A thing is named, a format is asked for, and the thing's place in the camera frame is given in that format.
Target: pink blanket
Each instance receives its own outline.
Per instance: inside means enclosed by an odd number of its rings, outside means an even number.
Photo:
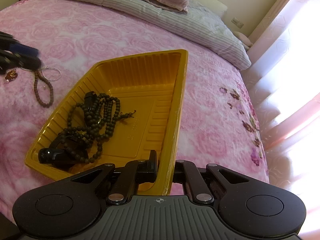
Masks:
[[[0,30],[38,48],[46,66],[61,70],[52,82],[54,104],[42,108],[33,73],[17,69],[0,81],[0,212],[12,220],[14,201],[50,180],[24,164],[42,125],[73,85],[96,62],[168,49],[189,51],[177,159],[198,167],[218,163],[268,182],[258,122],[240,73],[203,46],[111,9],[68,0],[25,0],[0,12]],[[48,90],[39,85],[40,96]],[[172,193],[178,193],[173,187]]]

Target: pink curtain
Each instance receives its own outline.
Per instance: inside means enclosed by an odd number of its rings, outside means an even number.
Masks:
[[[242,71],[260,122],[270,183],[307,208],[300,231],[320,239],[320,0],[278,0],[250,39]]]

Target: dark green bead necklace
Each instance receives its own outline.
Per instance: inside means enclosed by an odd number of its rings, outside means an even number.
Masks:
[[[111,117],[113,101],[116,103],[116,110],[113,114],[113,117]],[[80,107],[83,110],[84,119],[86,121],[87,126],[72,126],[71,121],[73,112],[77,107]],[[103,117],[100,116],[102,107],[104,107]],[[63,144],[63,147],[66,149],[66,151],[80,163],[94,163],[94,161],[98,159],[102,154],[102,144],[105,141],[108,141],[109,138],[113,136],[116,122],[124,118],[133,117],[132,115],[135,112],[136,111],[127,114],[122,114],[122,112],[120,113],[120,100],[116,97],[110,97],[105,93],[100,93],[93,102],[90,110],[88,110],[88,107],[85,106],[83,103],[76,103],[71,107],[71,110],[68,113],[67,118],[68,128],[63,129],[63,131],[60,133],[60,143]],[[103,134],[100,134],[99,131],[103,128],[104,125],[106,125],[106,130]],[[89,159],[81,157],[79,154],[76,154],[76,152],[67,144],[66,138],[69,134],[83,139],[87,149],[90,149],[94,140],[96,140],[98,146],[97,152]]]

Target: bed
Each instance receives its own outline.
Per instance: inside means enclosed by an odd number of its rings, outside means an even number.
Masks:
[[[38,48],[44,65],[55,67],[62,74],[52,82],[54,103],[50,108],[42,108],[35,99],[33,73],[17,68],[18,77],[13,82],[6,83],[2,77],[0,212],[13,220],[15,200],[22,193],[51,182],[24,164],[25,153],[74,84],[98,61],[150,51],[189,52],[177,159],[193,161],[198,167],[218,163],[268,182],[259,124],[239,72],[241,63],[232,59],[232,46],[228,44],[227,49],[214,52],[210,44],[201,45],[202,41],[196,38],[187,40],[185,34],[169,32],[152,20],[93,3],[23,0],[0,11],[0,30]],[[228,33],[225,26],[219,28]],[[246,58],[244,48],[242,51],[244,54],[237,56],[239,62]],[[38,88],[40,96],[48,98],[48,90],[43,85]],[[172,187],[171,194],[179,193],[177,187]]]

